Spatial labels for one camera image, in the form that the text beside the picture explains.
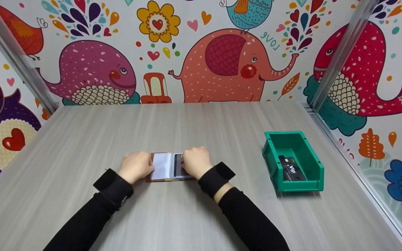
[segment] hand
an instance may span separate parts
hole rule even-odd
[[[119,176],[133,184],[140,178],[144,178],[155,170],[151,161],[151,154],[140,151],[127,154],[123,157]]]
[[[185,171],[197,180],[213,167],[210,162],[209,152],[204,146],[185,150],[182,154],[182,159]]]

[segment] table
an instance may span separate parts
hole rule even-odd
[[[301,130],[325,167],[325,190],[277,194],[265,131]],[[206,146],[292,251],[402,250],[340,153],[295,101],[61,107],[0,175],[0,251],[42,250],[126,153]],[[245,250],[197,183],[135,185],[92,250]]]

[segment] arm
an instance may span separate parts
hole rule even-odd
[[[265,214],[212,168],[206,148],[187,150],[183,153],[183,159],[187,173],[194,176],[201,189],[218,203],[237,235],[250,250],[289,251],[282,234]]]
[[[132,184],[154,170],[149,153],[136,152],[122,159],[117,175],[108,170],[96,183],[94,194],[57,232],[44,251],[87,251],[121,203],[133,194]]]

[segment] green storage box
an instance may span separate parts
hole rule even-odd
[[[263,157],[278,192],[323,191],[323,165],[302,132],[265,132],[265,136]],[[284,181],[279,155],[294,158],[306,181]]]

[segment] person's left hand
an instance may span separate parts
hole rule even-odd
[[[134,152],[123,157],[119,176],[128,183],[133,184],[154,170],[155,167],[153,167],[150,153],[144,151]]]

